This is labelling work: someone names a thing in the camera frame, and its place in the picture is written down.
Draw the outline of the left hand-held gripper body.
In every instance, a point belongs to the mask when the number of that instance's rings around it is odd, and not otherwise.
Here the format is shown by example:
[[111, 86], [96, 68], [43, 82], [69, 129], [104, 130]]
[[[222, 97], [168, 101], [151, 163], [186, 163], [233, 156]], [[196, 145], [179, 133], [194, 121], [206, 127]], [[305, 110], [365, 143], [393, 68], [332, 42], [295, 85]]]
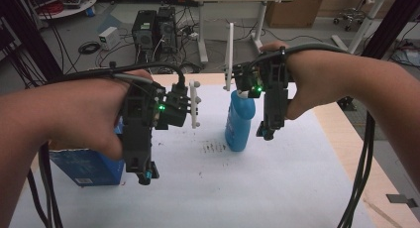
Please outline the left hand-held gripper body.
[[182, 127], [186, 116], [191, 116], [191, 126], [199, 126], [197, 121], [197, 95], [200, 83], [191, 80], [189, 85], [174, 83], [171, 91], [156, 82], [135, 81], [124, 99], [123, 118], [123, 159], [126, 172], [135, 174], [149, 171], [152, 162], [152, 131], [167, 130], [169, 126]]

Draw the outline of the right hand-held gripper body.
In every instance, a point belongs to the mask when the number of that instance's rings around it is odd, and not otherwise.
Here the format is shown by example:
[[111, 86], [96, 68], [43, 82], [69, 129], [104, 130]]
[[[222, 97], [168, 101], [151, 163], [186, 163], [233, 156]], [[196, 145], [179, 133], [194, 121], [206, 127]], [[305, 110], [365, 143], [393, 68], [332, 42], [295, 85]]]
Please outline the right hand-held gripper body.
[[286, 48], [264, 53], [247, 63], [233, 64], [234, 24], [228, 24], [228, 40], [225, 55], [225, 86], [231, 89], [231, 80], [245, 97], [259, 98], [263, 95], [262, 122], [265, 129], [279, 130], [284, 126], [288, 103], [288, 72]]

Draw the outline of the blue spray bottle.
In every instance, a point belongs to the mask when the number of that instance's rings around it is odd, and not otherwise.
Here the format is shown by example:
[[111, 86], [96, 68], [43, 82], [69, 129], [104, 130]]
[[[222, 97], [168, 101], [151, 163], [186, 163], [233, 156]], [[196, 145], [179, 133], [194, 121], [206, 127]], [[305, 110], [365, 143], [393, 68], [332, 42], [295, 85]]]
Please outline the blue spray bottle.
[[255, 114], [256, 105], [252, 98], [241, 97], [237, 91], [231, 93], [225, 126], [225, 140], [231, 151], [245, 149]]

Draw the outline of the blue cardboard box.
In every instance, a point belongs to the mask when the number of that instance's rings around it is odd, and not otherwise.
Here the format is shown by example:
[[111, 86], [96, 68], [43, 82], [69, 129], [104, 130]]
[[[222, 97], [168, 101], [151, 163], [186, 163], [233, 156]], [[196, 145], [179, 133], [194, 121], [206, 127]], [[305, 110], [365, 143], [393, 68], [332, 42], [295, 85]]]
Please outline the blue cardboard box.
[[90, 149], [50, 151], [50, 159], [79, 186], [118, 185], [125, 164]]

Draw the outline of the person's right hand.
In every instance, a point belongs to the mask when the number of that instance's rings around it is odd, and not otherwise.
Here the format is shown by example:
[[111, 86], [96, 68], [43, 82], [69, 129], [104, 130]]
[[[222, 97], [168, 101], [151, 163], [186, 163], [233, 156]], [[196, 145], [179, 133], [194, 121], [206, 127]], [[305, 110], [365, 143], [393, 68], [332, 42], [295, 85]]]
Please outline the person's right hand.
[[285, 117], [297, 119], [316, 106], [332, 103], [350, 94], [345, 77], [349, 54], [308, 50], [289, 55], [286, 67], [296, 84], [296, 93]]

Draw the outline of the person's left hand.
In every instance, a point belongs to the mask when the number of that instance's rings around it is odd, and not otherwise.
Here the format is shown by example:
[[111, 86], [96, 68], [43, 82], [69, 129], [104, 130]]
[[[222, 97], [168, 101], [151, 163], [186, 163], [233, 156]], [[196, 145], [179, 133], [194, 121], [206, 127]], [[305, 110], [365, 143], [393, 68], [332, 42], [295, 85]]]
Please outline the person's left hand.
[[112, 160], [122, 158], [122, 143], [114, 133], [129, 79], [93, 78], [42, 87], [47, 100], [47, 138], [70, 149], [91, 149]]

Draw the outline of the white paper sheet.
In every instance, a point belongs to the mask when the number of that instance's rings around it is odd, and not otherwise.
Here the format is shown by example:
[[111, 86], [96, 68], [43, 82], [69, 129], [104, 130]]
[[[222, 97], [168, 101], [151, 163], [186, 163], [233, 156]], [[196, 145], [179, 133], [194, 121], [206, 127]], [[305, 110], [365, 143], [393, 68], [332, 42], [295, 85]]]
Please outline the white paper sheet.
[[273, 140], [250, 135], [233, 152], [224, 137], [229, 92], [198, 89], [200, 127], [153, 133], [159, 177], [140, 185], [77, 186], [52, 180], [64, 228], [336, 228], [353, 183], [314, 113], [286, 122]]

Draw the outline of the brown cardboard box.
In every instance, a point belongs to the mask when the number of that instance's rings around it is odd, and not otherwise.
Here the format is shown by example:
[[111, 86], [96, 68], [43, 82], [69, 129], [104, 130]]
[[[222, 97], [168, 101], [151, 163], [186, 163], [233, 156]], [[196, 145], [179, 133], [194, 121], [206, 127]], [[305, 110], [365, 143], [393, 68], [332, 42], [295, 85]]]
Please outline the brown cardboard box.
[[268, 2], [265, 21], [271, 28], [311, 28], [323, 0]]

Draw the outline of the small white box device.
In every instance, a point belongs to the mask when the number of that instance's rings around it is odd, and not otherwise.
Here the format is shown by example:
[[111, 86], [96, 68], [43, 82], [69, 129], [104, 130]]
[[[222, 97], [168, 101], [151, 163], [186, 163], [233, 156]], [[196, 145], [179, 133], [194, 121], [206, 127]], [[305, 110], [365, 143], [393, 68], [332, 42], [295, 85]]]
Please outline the small white box device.
[[120, 43], [119, 31], [116, 27], [109, 27], [98, 35], [101, 47], [105, 51], [110, 51]]

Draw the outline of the black computer tower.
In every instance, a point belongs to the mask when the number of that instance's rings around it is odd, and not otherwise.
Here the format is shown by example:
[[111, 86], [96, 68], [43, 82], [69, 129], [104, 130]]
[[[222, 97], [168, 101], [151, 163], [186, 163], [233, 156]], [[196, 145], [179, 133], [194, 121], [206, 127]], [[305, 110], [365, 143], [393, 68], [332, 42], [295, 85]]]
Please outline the black computer tower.
[[157, 25], [159, 29], [159, 47], [163, 54], [176, 54], [177, 34], [175, 24], [175, 9], [160, 7], [157, 11]]
[[137, 63], [154, 60], [157, 45], [156, 10], [140, 10], [132, 28], [132, 37], [136, 49]]

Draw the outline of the white power strip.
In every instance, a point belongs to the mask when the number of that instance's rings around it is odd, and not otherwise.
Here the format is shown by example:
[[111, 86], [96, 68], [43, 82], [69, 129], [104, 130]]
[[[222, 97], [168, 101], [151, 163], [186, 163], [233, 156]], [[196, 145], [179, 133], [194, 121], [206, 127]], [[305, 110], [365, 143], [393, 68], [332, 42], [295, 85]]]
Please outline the white power strip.
[[199, 34], [193, 29], [192, 26], [183, 26], [180, 28], [180, 33], [183, 37], [189, 40], [197, 40]]

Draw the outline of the office chair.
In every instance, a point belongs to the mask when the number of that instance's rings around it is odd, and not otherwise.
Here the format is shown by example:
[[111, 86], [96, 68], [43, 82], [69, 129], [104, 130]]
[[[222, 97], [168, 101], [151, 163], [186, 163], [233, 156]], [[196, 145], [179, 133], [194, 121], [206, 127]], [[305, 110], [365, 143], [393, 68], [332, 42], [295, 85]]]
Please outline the office chair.
[[363, 10], [363, 7], [368, 2], [374, 2], [374, 0], [360, 0], [356, 7], [343, 9], [334, 19], [333, 24], [338, 25], [341, 21], [345, 21], [346, 25], [344, 30], [349, 32], [352, 29], [352, 25], [357, 23], [359, 26], [364, 22], [367, 13]]

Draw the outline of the white stand leg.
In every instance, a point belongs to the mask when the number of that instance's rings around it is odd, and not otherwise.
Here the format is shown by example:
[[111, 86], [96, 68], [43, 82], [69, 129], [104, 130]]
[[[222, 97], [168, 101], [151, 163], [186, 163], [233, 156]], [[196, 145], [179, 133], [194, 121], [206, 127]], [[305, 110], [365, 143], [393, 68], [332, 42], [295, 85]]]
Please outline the white stand leg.
[[353, 54], [356, 51], [362, 39], [364, 38], [364, 36], [366, 35], [369, 27], [373, 23], [376, 14], [380, 10], [384, 2], [385, 0], [374, 0], [374, 2], [368, 2], [367, 4], [365, 4], [363, 10], [367, 13], [367, 16], [364, 19], [364, 22], [360, 26], [358, 25], [359, 29], [357, 30], [351, 43], [348, 46], [346, 46], [339, 36], [332, 35], [331, 40], [334, 42], [334, 44], [340, 49], [347, 51], [350, 54]]

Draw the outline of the round white table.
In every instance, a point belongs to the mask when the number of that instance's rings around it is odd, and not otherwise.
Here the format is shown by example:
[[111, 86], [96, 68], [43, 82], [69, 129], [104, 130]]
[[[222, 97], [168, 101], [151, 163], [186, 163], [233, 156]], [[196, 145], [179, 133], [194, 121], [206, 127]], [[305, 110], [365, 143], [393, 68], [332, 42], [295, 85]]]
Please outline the round white table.
[[31, 0], [36, 14], [42, 20], [58, 19], [83, 13], [87, 17], [95, 15], [97, 0]]

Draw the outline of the grey tape piece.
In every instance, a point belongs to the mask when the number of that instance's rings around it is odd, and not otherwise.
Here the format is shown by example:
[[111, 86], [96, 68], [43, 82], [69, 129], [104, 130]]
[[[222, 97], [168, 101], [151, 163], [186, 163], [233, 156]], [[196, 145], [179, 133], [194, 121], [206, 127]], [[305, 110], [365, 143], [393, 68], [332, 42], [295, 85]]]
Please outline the grey tape piece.
[[413, 198], [407, 198], [404, 194], [388, 194], [386, 197], [390, 203], [406, 204], [409, 208], [418, 206]]

